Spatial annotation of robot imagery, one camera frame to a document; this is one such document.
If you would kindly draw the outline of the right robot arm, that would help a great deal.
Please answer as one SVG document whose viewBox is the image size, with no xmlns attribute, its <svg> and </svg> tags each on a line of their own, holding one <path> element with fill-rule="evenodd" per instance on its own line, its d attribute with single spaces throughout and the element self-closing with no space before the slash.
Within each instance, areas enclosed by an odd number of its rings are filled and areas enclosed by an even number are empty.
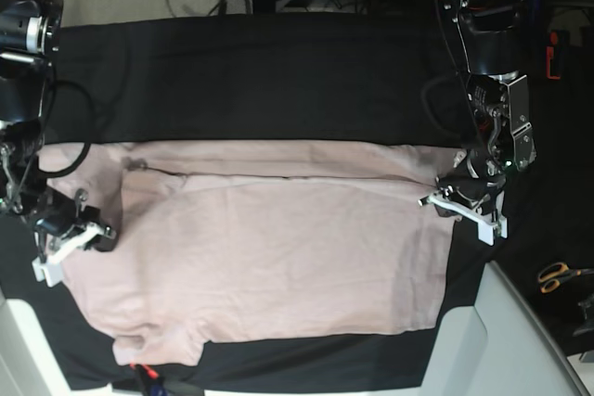
<svg viewBox="0 0 594 396">
<path fill-rule="evenodd" d="M 50 287 L 63 281 L 61 264 L 74 251 L 110 251 L 116 238 L 99 209 L 86 205 L 85 189 L 68 197 L 47 183 L 75 172 L 90 143 L 66 168 L 47 172 L 39 166 L 64 84 L 56 70 L 62 13 L 63 0 L 1 0 L 1 212 L 32 231 L 34 275 Z"/>
</svg>

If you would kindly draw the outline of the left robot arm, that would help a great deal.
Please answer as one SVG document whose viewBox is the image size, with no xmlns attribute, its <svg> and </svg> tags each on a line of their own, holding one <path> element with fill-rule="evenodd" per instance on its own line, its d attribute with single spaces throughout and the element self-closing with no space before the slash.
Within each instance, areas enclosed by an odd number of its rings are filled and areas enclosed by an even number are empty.
<svg viewBox="0 0 594 396">
<path fill-rule="evenodd" d="M 433 0 L 443 31 L 455 29 L 462 60 L 455 60 L 464 103 L 475 132 L 473 144 L 454 158 L 452 171 L 436 179 L 436 189 L 420 205 L 442 217 L 475 223 L 477 236 L 494 245 L 508 235 L 503 213 L 509 177 L 536 160 L 530 121 L 529 81 L 523 68 L 527 0 Z"/>
</svg>

